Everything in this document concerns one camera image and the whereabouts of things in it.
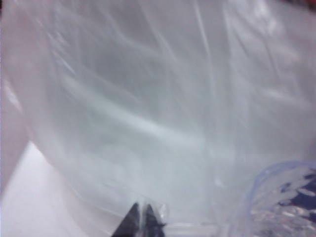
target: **clear plastic bag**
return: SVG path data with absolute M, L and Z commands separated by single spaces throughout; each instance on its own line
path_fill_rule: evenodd
M 2 24 L 3 77 L 32 140 L 97 208 L 123 217 L 145 200 L 170 225 L 222 225 L 261 169 L 314 158 L 310 12 L 277 0 L 14 0 Z

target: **crumpled plastic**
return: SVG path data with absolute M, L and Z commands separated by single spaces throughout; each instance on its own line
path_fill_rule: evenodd
M 7 1 L 3 78 L 96 207 L 221 225 L 256 174 L 315 159 L 316 15 L 277 0 Z

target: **translucent plastic sheet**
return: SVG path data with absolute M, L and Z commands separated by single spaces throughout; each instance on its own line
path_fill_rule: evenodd
M 7 1 L 3 77 L 77 195 L 222 225 L 264 167 L 313 159 L 316 15 L 277 0 Z

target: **plastic bag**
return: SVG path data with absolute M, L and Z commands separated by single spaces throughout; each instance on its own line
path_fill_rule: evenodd
M 8 1 L 3 77 L 81 199 L 222 225 L 262 168 L 313 158 L 315 23 L 274 0 Z

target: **white surface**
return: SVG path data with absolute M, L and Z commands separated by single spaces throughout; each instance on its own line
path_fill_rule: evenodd
M 1 236 L 86 237 L 69 215 L 54 168 L 29 144 L 1 201 Z

